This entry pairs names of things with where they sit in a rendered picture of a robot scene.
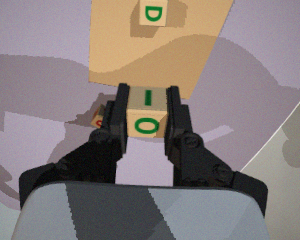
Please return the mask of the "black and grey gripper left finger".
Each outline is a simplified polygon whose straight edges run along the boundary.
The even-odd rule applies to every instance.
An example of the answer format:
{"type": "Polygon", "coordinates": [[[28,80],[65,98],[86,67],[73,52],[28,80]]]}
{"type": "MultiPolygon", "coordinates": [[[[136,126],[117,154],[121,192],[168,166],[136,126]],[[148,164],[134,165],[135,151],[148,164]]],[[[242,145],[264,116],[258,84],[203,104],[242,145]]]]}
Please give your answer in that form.
{"type": "Polygon", "coordinates": [[[126,154],[127,104],[130,85],[119,83],[115,101],[107,101],[101,127],[88,142],[49,163],[23,172],[19,177],[20,209],[34,188],[53,181],[115,183],[117,161],[126,154]],[[111,179],[111,180],[110,180],[111,179]]]}

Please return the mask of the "tan flat mat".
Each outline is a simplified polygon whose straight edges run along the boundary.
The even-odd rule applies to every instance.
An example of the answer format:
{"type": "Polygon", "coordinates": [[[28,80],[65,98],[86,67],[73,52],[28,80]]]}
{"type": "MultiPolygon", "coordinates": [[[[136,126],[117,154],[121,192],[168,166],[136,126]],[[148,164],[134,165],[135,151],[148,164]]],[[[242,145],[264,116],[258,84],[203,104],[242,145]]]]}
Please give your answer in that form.
{"type": "Polygon", "coordinates": [[[233,0],[168,0],[166,27],[140,26],[140,0],[92,0],[89,82],[179,86],[190,98],[233,0]]]}

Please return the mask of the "beige letter block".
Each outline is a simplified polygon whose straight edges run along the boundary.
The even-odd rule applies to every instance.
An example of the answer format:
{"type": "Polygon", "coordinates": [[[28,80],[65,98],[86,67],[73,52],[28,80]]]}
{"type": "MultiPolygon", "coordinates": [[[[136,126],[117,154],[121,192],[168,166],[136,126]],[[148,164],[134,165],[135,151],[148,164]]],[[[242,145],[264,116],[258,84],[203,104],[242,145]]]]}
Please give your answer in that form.
{"type": "Polygon", "coordinates": [[[169,115],[167,88],[131,86],[126,112],[128,136],[164,138],[169,115]]]}
{"type": "Polygon", "coordinates": [[[139,25],[166,27],[168,0],[140,0],[139,25]]]}
{"type": "Polygon", "coordinates": [[[100,106],[96,109],[96,111],[93,114],[91,125],[93,125],[95,127],[98,127],[98,128],[101,127],[101,123],[102,123],[105,108],[106,108],[105,105],[100,104],[100,106]]]}

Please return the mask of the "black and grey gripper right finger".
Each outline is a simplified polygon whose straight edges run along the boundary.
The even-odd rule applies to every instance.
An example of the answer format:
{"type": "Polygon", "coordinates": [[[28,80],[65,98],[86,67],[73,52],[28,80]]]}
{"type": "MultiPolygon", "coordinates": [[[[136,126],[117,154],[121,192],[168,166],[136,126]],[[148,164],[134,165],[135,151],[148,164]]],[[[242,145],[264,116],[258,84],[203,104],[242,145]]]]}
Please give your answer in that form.
{"type": "Polygon", "coordinates": [[[256,200],[265,218],[266,184],[239,171],[232,171],[229,165],[206,149],[202,137],[193,133],[189,106],[181,106],[179,87],[170,86],[167,93],[169,115],[164,150],[173,164],[173,186],[225,187],[245,192],[256,200]]]}

